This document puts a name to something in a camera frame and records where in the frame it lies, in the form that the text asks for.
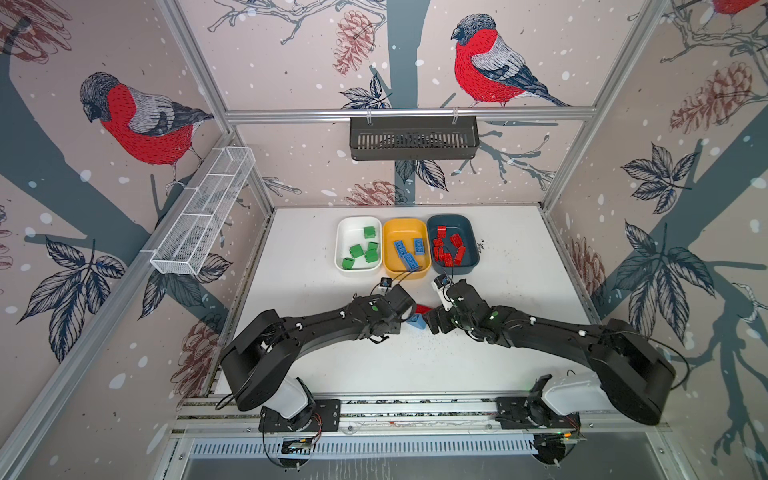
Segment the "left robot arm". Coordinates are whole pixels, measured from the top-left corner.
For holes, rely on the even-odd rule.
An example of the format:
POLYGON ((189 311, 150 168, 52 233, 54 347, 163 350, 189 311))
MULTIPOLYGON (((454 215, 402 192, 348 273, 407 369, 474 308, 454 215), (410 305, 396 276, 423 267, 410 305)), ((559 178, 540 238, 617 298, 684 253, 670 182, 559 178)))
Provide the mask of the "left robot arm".
POLYGON ((296 360, 345 341, 381 343, 400 333, 416 302, 400 286, 385 294, 355 296, 346 305, 304 317, 281 317, 274 309, 255 317, 220 355, 231 393, 217 405, 233 402, 241 412, 264 407, 296 430, 315 414, 314 397, 289 371, 296 360))

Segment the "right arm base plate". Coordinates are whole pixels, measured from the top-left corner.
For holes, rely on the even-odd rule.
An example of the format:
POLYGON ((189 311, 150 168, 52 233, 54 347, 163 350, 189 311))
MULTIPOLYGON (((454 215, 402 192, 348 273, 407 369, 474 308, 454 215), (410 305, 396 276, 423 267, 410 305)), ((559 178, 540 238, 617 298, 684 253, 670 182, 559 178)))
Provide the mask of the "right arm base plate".
POLYGON ((495 399, 495 405, 497 408, 495 420, 502 430, 578 430, 581 428, 577 413, 559 415, 540 399, 498 397, 495 399))

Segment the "red long lego brick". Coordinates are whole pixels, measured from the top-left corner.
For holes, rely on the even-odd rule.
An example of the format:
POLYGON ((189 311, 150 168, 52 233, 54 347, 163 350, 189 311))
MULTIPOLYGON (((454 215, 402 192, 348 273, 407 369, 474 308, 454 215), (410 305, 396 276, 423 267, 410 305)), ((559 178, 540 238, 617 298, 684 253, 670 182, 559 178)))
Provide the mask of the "red long lego brick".
POLYGON ((459 233, 454 233, 444 239, 443 265, 449 268, 461 266, 466 256, 466 245, 459 233))

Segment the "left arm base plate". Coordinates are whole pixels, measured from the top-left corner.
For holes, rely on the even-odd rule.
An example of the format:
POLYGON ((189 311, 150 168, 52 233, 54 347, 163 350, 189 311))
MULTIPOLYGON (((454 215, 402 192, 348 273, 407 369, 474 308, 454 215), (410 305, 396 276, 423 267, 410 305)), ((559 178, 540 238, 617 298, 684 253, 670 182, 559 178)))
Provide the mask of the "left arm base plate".
POLYGON ((260 433, 336 432, 341 417, 338 399, 312 400, 296 415, 287 417, 278 410, 264 406, 260 414, 260 433))

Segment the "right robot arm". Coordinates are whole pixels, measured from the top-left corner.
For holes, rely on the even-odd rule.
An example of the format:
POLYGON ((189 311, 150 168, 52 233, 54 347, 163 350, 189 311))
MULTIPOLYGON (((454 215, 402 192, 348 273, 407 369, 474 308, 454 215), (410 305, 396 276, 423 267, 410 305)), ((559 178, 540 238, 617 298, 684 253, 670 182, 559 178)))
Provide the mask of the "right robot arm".
POLYGON ((433 334, 464 331, 476 342, 525 348, 589 368, 612 407, 644 425, 662 417, 676 371, 662 353, 625 321, 577 325, 537 317, 513 307, 490 306, 465 280, 432 281, 442 305, 424 315, 433 334))

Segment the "green lego brick front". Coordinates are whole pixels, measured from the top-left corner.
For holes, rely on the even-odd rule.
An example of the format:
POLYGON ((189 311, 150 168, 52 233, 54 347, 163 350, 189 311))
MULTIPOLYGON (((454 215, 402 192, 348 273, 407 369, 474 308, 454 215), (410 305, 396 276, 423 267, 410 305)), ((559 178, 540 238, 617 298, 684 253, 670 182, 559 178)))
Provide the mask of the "green lego brick front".
POLYGON ((364 250, 360 244, 355 244, 349 248, 349 254, 352 258, 359 258, 364 255, 364 250))

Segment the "blue lego brick cluster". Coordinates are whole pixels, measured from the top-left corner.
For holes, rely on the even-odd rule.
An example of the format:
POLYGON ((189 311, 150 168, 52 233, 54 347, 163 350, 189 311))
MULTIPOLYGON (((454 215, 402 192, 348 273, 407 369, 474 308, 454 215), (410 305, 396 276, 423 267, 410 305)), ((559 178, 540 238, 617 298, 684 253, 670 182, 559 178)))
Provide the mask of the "blue lego brick cluster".
POLYGON ((406 323, 419 330, 425 330, 427 328, 427 324, 423 316, 419 313, 415 313, 412 316, 410 316, 409 319, 406 321, 406 323))

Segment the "red lego brick low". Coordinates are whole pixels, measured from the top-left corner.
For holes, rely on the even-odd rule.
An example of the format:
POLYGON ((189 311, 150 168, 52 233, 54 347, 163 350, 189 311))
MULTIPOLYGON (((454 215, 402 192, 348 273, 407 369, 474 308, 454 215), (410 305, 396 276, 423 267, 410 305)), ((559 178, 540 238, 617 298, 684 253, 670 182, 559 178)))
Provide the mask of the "red lego brick low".
POLYGON ((430 312, 432 310, 433 310, 432 307, 424 306, 424 305, 421 305, 421 304, 417 304, 415 306, 415 313, 416 314, 420 314, 420 315, 426 314, 426 313, 428 313, 428 312, 430 312))

